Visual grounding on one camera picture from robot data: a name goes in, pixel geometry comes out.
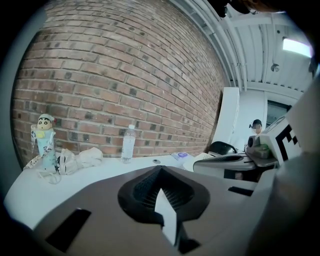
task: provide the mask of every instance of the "plush toy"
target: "plush toy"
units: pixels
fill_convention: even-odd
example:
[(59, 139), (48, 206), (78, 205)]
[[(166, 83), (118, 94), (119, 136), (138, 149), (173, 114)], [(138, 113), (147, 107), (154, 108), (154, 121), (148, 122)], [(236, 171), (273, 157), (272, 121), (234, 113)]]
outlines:
[(42, 167), (46, 171), (54, 171), (57, 166), (54, 135), (52, 128), (55, 119), (49, 114), (42, 114), (37, 125), (31, 125), (31, 151), (33, 152), (35, 141), (38, 142), (39, 156), (42, 158)]

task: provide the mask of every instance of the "metal pipe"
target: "metal pipe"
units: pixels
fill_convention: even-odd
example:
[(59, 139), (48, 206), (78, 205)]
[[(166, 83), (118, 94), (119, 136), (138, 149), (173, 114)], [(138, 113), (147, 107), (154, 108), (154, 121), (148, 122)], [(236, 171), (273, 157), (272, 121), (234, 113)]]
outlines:
[(248, 78), (247, 78), (247, 68), (246, 68), (247, 63), (246, 63), (244, 51), (242, 49), (239, 36), (237, 35), (235, 27), (232, 25), (229, 17), (226, 16), (224, 18), (224, 20), (225, 20), (227, 26), (230, 28), (231, 36), (233, 37), (233, 40), (235, 42), (236, 51), (240, 57), (240, 65), (241, 65), (242, 75), (243, 75), (243, 86), (244, 86), (244, 91), (246, 91), (248, 88)]
[[(182, 10), (186, 15), (188, 15), (189, 18), (192, 19), (195, 24), (198, 24), (197, 21), (192, 17), (192, 15), (191, 15), (187, 10), (185, 10), (182, 5), (180, 5), (179, 3), (177, 3), (175, 0), (170, 0), (170, 2), (172, 2), (172, 3), (173, 3), (175, 6), (177, 6), (180, 10)], [(226, 73), (226, 75), (227, 75), (228, 72), (227, 72), (225, 63), (224, 63), (224, 61), (223, 61), (223, 59), (222, 59), (219, 51), (217, 50), (216, 45), (212, 42), (212, 39), (210, 38), (210, 36), (204, 31), (204, 29), (203, 29), (200, 25), (199, 25), (199, 28), (200, 28), (200, 30), (202, 31), (202, 33), (206, 36), (206, 38), (209, 40), (209, 42), (212, 44), (212, 46), (213, 46), (216, 54), (218, 55), (218, 57), (219, 57), (219, 59), (220, 59), (220, 61), (221, 61), (221, 64), (222, 64), (222, 66), (223, 66), (223, 69), (224, 69), (224, 71), (225, 71), (225, 73)], [(235, 77), (234, 77), (234, 73), (233, 73), (233, 70), (232, 70), (232, 68), (231, 68), (229, 59), (227, 58), (226, 52), (225, 52), (225, 50), (223, 49), (223, 47), (222, 47), (219, 39), (218, 39), (218, 38), (216, 38), (216, 39), (217, 39), (218, 45), (220, 46), (220, 48), (221, 48), (221, 50), (222, 50), (222, 54), (224, 55), (226, 64), (228, 65), (228, 68), (229, 68), (229, 70), (230, 70), (231, 77), (232, 77), (232, 82), (233, 82), (233, 86), (234, 86), (234, 87), (237, 87), (236, 81), (235, 81)]]
[[(197, 8), (189, 1), (189, 0), (185, 0), (194, 10), (197, 10)], [(230, 53), (231, 56), (231, 60), (233, 62), (233, 66), (234, 66), (234, 70), (235, 70), (235, 75), (236, 75), (236, 79), (237, 79), (237, 83), (238, 83), (238, 87), (239, 87), (239, 91), (242, 91), (242, 79), (240, 77), (240, 73), (239, 73), (239, 67), (238, 67), (238, 61), (236, 60), (236, 55), (232, 49), (232, 46), (230, 44), (230, 41), (224, 31), (224, 29), (222, 28), (221, 24), (219, 23), (219, 21), (216, 19), (216, 17), (213, 15), (211, 9), (212, 6), (206, 1), (204, 2), (203, 0), (193, 0), (200, 8), (203, 12), (205, 12), (205, 14), (210, 18), (210, 20), (214, 23), (215, 27), (219, 30), (221, 37), (225, 43), (225, 46), (227, 48), (227, 50)], [(211, 24), (209, 26), (209, 23), (206, 23), (207, 26), (211, 29), (212, 32), (214, 32)], [(243, 82), (247, 82), (247, 73), (246, 73), (246, 69), (241, 65), (242, 67), (242, 72), (245, 71), (245, 73), (243, 74)], [(247, 84), (244, 85), (244, 89), (245, 91), (247, 90)]]

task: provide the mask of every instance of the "white paper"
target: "white paper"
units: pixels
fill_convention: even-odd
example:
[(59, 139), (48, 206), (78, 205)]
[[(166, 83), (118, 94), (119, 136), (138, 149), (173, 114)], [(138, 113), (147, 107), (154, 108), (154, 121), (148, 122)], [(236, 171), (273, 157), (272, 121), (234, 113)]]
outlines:
[(174, 246), (177, 234), (177, 213), (169, 203), (165, 193), (160, 189), (156, 201), (154, 211), (163, 217), (162, 233)]

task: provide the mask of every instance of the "person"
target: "person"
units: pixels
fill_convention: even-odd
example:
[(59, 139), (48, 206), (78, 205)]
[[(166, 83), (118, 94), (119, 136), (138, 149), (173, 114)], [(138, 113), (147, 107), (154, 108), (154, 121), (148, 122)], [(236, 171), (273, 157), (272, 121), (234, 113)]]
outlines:
[(249, 125), (249, 128), (252, 128), (252, 132), (258, 136), (262, 133), (262, 122), (256, 119)]

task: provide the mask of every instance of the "white cloth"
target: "white cloth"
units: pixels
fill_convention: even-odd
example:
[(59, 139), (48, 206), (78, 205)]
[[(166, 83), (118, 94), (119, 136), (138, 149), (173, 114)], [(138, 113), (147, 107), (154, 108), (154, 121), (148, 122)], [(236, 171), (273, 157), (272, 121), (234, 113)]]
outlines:
[(58, 171), (61, 175), (73, 174), (76, 170), (99, 166), (103, 159), (103, 153), (96, 147), (82, 151), (75, 155), (68, 149), (62, 149)]

